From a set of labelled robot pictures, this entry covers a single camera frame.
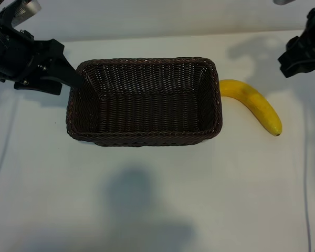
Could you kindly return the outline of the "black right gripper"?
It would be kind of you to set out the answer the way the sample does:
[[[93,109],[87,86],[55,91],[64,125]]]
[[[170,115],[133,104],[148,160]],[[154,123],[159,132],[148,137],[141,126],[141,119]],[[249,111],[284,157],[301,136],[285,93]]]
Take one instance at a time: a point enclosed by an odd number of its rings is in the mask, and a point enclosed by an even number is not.
[[[286,51],[278,61],[286,78],[315,70],[315,8],[308,13],[302,34],[287,42]]]

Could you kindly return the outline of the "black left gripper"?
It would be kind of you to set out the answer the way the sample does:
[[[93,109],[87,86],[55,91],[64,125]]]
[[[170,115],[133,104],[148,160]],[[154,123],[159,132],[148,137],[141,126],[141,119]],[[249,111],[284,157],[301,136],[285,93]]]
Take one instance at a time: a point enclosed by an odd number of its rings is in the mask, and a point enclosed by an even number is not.
[[[83,77],[63,56],[64,45],[51,39],[34,41],[28,32],[0,26],[0,82],[16,90],[60,95],[62,84],[81,88]]]

